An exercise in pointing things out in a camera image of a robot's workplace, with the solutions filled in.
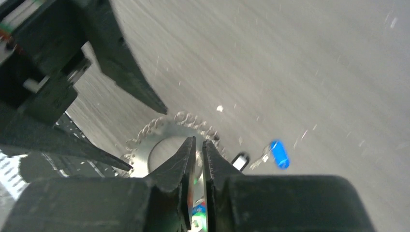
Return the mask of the blue key tag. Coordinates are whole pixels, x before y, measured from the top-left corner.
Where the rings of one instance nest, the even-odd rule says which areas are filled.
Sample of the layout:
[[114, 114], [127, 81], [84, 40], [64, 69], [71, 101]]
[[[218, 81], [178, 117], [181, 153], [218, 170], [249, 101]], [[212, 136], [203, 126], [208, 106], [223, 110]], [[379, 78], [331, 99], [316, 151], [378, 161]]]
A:
[[290, 159], [285, 146], [281, 140], [273, 140], [270, 151], [278, 168], [285, 170], [290, 166]]

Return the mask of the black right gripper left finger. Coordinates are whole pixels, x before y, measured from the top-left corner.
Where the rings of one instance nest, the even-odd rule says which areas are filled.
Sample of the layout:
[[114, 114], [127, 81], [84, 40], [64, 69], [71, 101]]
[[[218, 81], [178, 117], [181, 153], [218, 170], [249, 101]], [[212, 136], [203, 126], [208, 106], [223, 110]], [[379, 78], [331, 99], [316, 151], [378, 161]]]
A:
[[143, 178], [36, 181], [23, 191], [4, 232], [185, 232], [191, 229], [196, 139]]

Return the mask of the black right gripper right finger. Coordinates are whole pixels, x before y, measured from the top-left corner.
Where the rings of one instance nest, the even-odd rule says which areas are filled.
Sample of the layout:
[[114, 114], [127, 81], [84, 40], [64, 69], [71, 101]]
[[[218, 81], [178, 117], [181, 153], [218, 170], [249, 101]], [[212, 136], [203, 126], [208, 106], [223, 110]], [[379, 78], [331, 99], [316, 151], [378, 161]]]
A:
[[245, 175], [203, 142], [210, 232], [373, 232], [354, 186], [337, 175]]

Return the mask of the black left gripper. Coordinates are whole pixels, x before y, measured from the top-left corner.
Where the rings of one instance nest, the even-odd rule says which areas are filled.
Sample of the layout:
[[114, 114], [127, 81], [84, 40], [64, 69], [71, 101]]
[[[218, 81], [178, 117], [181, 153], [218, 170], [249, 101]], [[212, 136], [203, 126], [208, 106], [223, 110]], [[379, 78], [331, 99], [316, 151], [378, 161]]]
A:
[[33, 80], [39, 83], [39, 88], [20, 108], [30, 117], [8, 105], [0, 107], [1, 151], [8, 156], [31, 152], [72, 156], [129, 171], [132, 166], [123, 160], [46, 125], [56, 123], [77, 98], [74, 84], [91, 65], [82, 50], [87, 40], [103, 74], [149, 108], [167, 114], [167, 106], [148, 83], [129, 49], [111, 2], [3, 0], [0, 29], [8, 44], [34, 68], [32, 74], [23, 76], [24, 87], [28, 88]]

